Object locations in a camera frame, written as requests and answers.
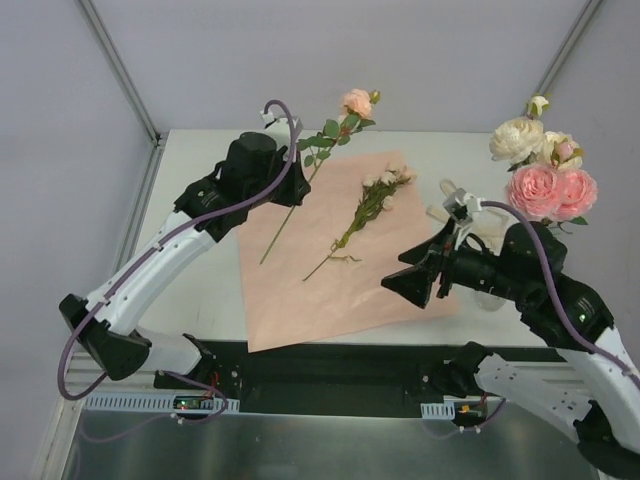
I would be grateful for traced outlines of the artificial rose bouquet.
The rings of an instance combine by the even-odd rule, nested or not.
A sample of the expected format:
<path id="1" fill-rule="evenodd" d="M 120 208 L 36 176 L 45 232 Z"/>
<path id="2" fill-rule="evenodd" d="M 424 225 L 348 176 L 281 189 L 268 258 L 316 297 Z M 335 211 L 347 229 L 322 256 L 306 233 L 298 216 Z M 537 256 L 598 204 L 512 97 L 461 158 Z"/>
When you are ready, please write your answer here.
<path id="1" fill-rule="evenodd" d="M 329 261 L 356 263 L 359 258 L 352 255 L 340 255 L 357 232 L 376 220 L 382 212 L 389 211 L 394 205 L 394 195 L 402 188 L 415 182 L 417 174 L 407 166 L 389 165 L 379 175 L 369 175 L 361 183 L 361 197 L 355 209 L 353 219 L 344 233 L 336 238 L 329 253 L 302 281 L 309 280 Z"/>

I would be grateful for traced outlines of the pink wrapping paper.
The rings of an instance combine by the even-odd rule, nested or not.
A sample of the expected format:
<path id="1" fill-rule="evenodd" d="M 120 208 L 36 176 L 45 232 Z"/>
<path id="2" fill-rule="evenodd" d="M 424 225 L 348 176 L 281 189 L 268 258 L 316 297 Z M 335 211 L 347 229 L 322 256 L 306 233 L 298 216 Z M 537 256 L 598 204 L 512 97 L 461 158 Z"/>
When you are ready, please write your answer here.
<path id="1" fill-rule="evenodd" d="M 331 250 L 354 218 L 363 182 L 405 165 L 399 152 L 329 160 L 293 213 L 268 204 L 250 214 L 237 232 L 250 351 L 458 313 L 453 297 L 420 309 L 380 284 L 402 269 L 400 253 L 432 233 L 416 183 L 345 248 Z"/>

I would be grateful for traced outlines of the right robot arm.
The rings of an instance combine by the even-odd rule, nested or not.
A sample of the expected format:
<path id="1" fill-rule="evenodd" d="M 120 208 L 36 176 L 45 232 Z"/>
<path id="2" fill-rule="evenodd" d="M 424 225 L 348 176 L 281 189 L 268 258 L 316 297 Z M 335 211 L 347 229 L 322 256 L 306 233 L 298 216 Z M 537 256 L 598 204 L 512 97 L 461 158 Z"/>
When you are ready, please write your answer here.
<path id="1" fill-rule="evenodd" d="M 432 387 L 459 398 L 476 391 L 503 397 L 561 431 L 599 471 L 638 478 L 639 389 L 630 358 L 602 298 L 563 273 L 566 246 L 538 222 L 511 225 L 499 254 L 453 243 L 449 221 L 400 254 L 406 269 L 383 278 L 382 286 L 419 308 L 454 286 L 513 302 L 521 322 L 572 366 L 589 392 L 549 386 L 473 341 L 430 372 Z"/>

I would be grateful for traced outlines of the cream ribbon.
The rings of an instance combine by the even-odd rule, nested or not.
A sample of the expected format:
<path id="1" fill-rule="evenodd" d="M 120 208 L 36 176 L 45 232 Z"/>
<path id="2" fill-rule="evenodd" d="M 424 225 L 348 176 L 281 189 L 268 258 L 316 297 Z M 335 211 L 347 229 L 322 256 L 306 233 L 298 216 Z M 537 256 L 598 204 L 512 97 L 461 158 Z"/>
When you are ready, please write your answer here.
<path id="1" fill-rule="evenodd" d="M 470 239 L 476 235 L 493 253 L 497 253 L 503 244 L 508 226 L 507 216 L 496 210 L 482 207 L 480 198 L 458 188 L 451 180 L 439 183 L 445 199 L 441 207 L 430 205 L 426 214 L 433 220 L 445 224 L 454 219 L 461 233 Z"/>

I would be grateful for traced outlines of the pink rose stem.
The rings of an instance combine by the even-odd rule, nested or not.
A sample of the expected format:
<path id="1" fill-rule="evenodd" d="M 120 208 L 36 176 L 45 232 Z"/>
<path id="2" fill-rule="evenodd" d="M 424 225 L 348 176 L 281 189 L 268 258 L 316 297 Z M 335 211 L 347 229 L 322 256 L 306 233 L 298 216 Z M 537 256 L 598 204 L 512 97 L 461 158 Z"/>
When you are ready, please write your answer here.
<path id="1" fill-rule="evenodd" d="M 512 207 L 527 219 L 559 231 L 567 224 L 586 226 L 586 214 L 598 195 L 596 180 L 582 168 L 581 147 L 567 135 L 547 139 L 506 185 Z"/>

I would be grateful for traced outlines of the cream white rose stem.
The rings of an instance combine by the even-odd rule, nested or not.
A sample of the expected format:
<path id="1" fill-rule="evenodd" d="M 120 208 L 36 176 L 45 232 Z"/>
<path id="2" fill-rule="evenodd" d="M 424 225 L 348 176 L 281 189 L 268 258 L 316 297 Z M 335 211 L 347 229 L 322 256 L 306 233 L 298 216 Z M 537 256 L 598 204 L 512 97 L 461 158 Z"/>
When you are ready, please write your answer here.
<path id="1" fill-rule="evenodd" d="M 544 95 L 534 95 L 527 102 L 522 116 L 498 126 L 489 141 L 494 162 L 506 162 L 509 172 L 544 164 L 557 170 L 579 169 L 584 151 L 569 133 L 546 130 L 541 116 L 550 107 Z"/>

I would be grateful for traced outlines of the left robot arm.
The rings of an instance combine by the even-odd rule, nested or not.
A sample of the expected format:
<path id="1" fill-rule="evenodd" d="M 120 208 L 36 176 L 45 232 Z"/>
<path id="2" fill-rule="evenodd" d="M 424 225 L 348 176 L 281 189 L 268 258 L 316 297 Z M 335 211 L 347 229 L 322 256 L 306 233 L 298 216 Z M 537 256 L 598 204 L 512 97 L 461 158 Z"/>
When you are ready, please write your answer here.
<path id="1" fill-rule="evenodd" d="M 103 286 L 67 295 L 59 310 L 82 347 L 119 381 L 140 369 L 175 372 L 188 388 L 210 380 L 213 356 L 191 334 L 168 336 L 140 326 L 154 300 L 194 260 L 265 203 L 301 204 L 310 186 L 294 147 L 298 134 L 275 124 L 244 132 L 214 170 L 189 184 L 155 236 Z"/>

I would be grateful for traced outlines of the peach rose stem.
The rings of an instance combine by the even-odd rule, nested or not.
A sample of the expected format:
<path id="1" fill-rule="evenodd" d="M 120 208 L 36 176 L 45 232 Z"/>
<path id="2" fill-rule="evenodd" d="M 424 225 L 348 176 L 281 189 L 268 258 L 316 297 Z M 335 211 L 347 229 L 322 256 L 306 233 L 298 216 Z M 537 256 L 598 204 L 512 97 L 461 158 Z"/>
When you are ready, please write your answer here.
<path id="1" fill-rule="evenodd" d="M 326 120 L 321 131 L 297 141 L 303 167 L 310 171 L 307 177 L 309 184 L 335 148 L 348 144 L 355 134 L 376 125 L 373 111 L 380 99 L 381 92 L 377 89 L 348 91 L 341 98 L 337 119 Z"/>

